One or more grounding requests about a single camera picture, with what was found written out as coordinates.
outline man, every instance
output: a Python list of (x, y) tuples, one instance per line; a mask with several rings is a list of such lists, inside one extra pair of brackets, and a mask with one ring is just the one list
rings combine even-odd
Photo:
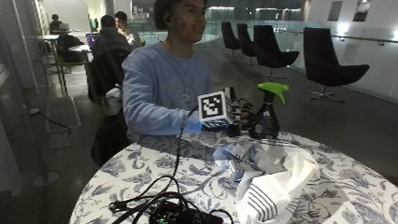
[(125, 36), (128, 44), (133, 49), (139, 48), (141, 46), (140, 35), (135, 30), (129, 29), (127, 25), (127, 14), (123, 11), (115, 14), (115, 22), (119, 32)]
[(60, 24), (63, 23), (60, 21), (60, 17), (58, 14), (54, 14), (51, 16), (52, 22), (50, 23), (50, 34), (54, 35), (56, 33), (56, 31), (60, 30)]
[(101, 17), (101, 31), (92, 48), (92, 55), (96, 57), (109, 49), (125, 49), (131, 51), (131, 46), (127, 43), (124, 35), (116, 28), (115, 19), (109, 15)]
[(155, 23), (165, 40), (136, 49), (124, 61), (124, 117), (128, 137), (200, 132), (199, 96), (213, 91), (212, 72), (193, 53), (205, 29), (205, 0), (157, 0)]

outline light blue sweater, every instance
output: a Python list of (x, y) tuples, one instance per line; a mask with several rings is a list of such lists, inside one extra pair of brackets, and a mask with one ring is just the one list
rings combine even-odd
[[(179, 58), (160, 42), (136, 49), (123, 67), (128, 137), (140, 141), (141, 134), (179, 134), (189, 111), (199, 105), (199, 96), (213, 91), (208, 62), (199, 55)], [(184, 132), (200, 132), (199, 111)]]

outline black hair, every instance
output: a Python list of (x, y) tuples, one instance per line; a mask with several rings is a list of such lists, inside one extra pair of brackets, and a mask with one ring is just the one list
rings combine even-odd
[(123, 12), (123, 11), (119, 11), (119, 12), (115, 14), (115, 17), (117, 17), (121, 21), (127, 21), (127, 14), (125, 14), (125, 12)]
[(116, 27), (115, 18), (109, 15), (101, 17), (101, 27)]
[(160, 30), (167, 30), (168, 26), (164, 22), (163, 16), (167, 12), (172, 12), (175, 5), (183, 0), (157, 0), (153, 6), (153, 20), (155, 26)]

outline laptop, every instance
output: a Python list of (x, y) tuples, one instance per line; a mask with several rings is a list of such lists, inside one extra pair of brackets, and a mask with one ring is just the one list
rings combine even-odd
[(95, 42), (99, 37), (99, 34), (85, 34), (87, 44), (92, 49), (95, 47)]
[(69, 30), (69, 23), (60, 23), (60, 31), (68, 31)]

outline spray bottle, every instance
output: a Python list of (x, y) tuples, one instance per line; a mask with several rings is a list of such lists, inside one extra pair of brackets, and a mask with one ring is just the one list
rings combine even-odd
[(264, 104), (252, 119), (249, 135), (255, 139), (277, 139), (278, 122), (273, 106), (274, 95), (281, 98), (285, 104), (282, 92), (289, 90), (289, 86), (274, 82), (265, 82), (259, 84), (257, 87), (261, 91), (264, 91)]

